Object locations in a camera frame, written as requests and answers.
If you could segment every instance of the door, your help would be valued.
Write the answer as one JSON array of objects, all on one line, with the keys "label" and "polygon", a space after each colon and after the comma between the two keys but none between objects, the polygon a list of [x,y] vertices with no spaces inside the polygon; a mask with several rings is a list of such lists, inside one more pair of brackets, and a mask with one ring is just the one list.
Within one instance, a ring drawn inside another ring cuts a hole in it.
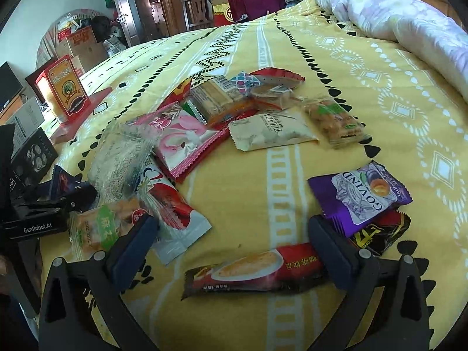
[{"label": "door", "polygon": [[122,25],[123,33],[127,39],[128,46],[135,46],[140,43],[138,36],[136,21],[140,21],[138,17],[134,17],[130,8],[129,0],[115,0],[120,24]]}]

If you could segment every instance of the black screen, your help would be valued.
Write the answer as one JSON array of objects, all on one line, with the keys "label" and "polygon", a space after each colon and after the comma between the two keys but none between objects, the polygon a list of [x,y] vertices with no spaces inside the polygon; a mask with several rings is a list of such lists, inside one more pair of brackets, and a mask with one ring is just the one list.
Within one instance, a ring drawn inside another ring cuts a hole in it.
[{"label": "black screen", "polygon": [[3,63],[0,67],[0,111],[5,103],[13,99],[22,89],[23,86],[11,71],[8,63]]}]

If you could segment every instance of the wooden door frame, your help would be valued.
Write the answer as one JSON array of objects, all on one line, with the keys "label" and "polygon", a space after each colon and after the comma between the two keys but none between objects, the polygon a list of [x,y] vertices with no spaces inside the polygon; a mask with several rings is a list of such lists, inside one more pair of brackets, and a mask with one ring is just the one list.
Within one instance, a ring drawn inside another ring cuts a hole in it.
[{"label": "wooden door frame", "polygon": [[179,29],[177,27],[176,14],[174,11],[174,5],[172,0],[161,0],[162,9],[164,12],[164,20],[166,21],[166,26],[168,28],[169,35],[179,34]]}]

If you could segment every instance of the yellow bedspread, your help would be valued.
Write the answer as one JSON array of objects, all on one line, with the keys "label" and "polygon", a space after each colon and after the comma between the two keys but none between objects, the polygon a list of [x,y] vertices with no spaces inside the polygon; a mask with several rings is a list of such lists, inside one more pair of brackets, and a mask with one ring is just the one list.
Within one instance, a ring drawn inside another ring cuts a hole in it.
[{"label": "yellow bedspread", "polygon": [[[319,146],[303,143],[254,152],[238,151],[228,139],[199,164],[179,188],[213,228],[167,267],[151,251],[136,285],[122,296],[161,350],[306,350],[343,297],[332,284],[290,297],[233,293],[181,301],[184,272],[307,241],[307,219],[321,212],[307,178],[356,169],[371,157],[402,181],[414,199],[403,207],[412,222],[402,239],[418,242],[415,256],[430,260],[424,278],[437,283],[428,297],[428,304],[435,306],[431,348],[464,308],[467,105],[436,71],[398,44],[355,36],[349,24],[331,20],[314,0],[305,0],[248,24],[135,46],[83,78],[89,93],[113,87],[57,159],[68,172],[82,173],[84,180],[110,120],[125,121],[155,110],[192,74],[199,84],[267,66],[289,69],[306,77],[297,90],[300,95],[329,91],[352,107],[350,112],[373,137],[368,145],[342,150],[322,140]],[[41,238],[41,251],[43,282],[55,257],[72,256],[65,233]],[[396,246],[385,257],[398,258]],[[377,299],[355,340],[365,334]],[[106,333],[96,308],[93,313]]]}]

